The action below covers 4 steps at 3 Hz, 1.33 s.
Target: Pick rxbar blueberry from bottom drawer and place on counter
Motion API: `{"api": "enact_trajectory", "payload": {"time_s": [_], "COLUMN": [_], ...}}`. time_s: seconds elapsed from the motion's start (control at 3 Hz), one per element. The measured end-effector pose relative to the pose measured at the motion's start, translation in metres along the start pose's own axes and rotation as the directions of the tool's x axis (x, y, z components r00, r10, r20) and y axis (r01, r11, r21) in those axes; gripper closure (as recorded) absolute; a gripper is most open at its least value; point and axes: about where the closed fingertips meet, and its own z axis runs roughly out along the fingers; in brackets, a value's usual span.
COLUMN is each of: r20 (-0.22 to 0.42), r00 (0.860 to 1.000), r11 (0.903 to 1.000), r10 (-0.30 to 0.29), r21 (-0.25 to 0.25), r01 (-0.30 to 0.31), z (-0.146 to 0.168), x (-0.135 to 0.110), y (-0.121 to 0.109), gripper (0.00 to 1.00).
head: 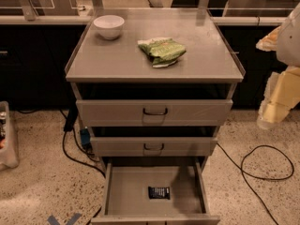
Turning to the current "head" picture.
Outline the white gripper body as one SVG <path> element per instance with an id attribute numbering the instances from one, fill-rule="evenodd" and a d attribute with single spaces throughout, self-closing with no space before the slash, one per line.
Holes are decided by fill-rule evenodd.
<path id="1" fill-rule="evenodd" d="M 287 67 L 273 72 L 267 81 L 264 99 L 258 111 L 257 125 L 271 129 L 282 122 L 300 102 L 300 68 Z"/>

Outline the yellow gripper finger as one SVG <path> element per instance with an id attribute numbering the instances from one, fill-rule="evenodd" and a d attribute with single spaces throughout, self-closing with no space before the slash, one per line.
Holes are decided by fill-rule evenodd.
<path id="1" fill-rule="evenodd" d="M 268 35 L 260 39 L 256 44 L 256 48 L 265 52 L 275 51 L 278 45 L 279 30 L 280 26 L 278 26 L 277 28 L 272 30 Z"/>

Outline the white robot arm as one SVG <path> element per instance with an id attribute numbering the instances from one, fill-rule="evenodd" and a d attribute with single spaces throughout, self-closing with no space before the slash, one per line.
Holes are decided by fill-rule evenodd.
<path id="1" fill-rule="evenodd" d="M 282 122 L 300 102 L 300 5 L 281 26 L 260 39 L 256 48 L 275 51 L 277 60 L 287 66 L 281 73 L 271 73 L 258 111 L 257 125 L 270 129 Z"/>

